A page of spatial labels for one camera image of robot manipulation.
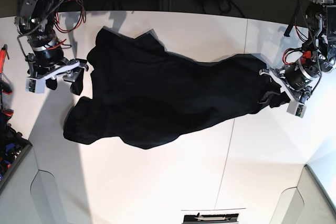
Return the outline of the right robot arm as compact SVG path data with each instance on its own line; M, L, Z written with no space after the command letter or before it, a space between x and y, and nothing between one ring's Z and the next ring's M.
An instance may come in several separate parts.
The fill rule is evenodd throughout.
M76 2L80 6L78 21L72 28L60 27L58 10L65 2ZM65 48L71 48L57 34L68 34L86 21L83 0L24 0L15 25L18 39L27 38L32 52L24 54L28 63L26 90L35 94L44 93L46 88L57 89L57 78L70 83L72 94L80 95L83 90L83 75L88 71L84 59L67 59Z

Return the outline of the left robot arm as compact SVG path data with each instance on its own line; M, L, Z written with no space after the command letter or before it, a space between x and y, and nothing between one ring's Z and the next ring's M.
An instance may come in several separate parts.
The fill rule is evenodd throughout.
M295 30L302 41L299 48L288 48L282 55L283 66L262 69L260 75L269 76L274 91L265 102L271 108L283 104L294 107L291 111L303 115L305 102L321 81L323 73L335 69L335 0L297 0L297 6L284 36Z

